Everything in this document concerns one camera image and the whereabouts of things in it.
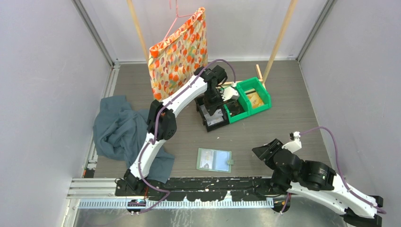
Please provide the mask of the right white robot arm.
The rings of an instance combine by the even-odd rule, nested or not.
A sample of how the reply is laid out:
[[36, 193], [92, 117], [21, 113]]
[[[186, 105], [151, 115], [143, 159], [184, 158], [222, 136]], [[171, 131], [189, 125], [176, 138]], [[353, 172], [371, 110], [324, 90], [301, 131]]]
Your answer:
[[280, 140], [253, 148], [253, 153], [273, 170], [270, 189], [276, 194], [297, 194], [315, 201], [355, 227], [380, 227], [378, 210], [383, 205], [380, 196], [369, 196], [351, 186], [345, 186], [338, 173], [328, 165], [302, 160], [299, 138], [283, 144]]

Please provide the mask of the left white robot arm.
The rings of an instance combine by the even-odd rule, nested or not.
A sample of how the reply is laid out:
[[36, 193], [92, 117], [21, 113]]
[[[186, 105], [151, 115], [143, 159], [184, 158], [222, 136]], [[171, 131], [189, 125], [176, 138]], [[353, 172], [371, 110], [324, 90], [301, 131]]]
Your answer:
[[189, 81], [170, 97], [154, 100], [149, 109], [147, 134], [135, 162], [124, 174], [127, 190], [134, 196], [145, 190], [144, 179], [162, 145], [177, 131], [178, 114], [196, 97], [203, 95], [203, 104], [209, 115], [224, 103], [223, 92], [218, 88], [227, 79], [227, 73], [220, 66], [213, 69], [200, 67]]

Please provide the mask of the green card holder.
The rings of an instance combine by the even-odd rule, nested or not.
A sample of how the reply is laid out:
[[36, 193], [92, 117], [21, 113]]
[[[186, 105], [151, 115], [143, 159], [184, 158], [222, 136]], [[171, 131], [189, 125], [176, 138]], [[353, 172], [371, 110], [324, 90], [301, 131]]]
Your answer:
[[215, 151], [213, 169], [210, 170], [210, 169], [200, 168], [199, 164], [200, 164], [201, 150], [206, 150], [206, 149], [208, 148], [198, 149], [197, 164], [196, 164], [197, 170], [231, 173], [231, 167], [234, 164], [234, 160], [232, 159], [232, 152], [226, 150], [210, 149]]

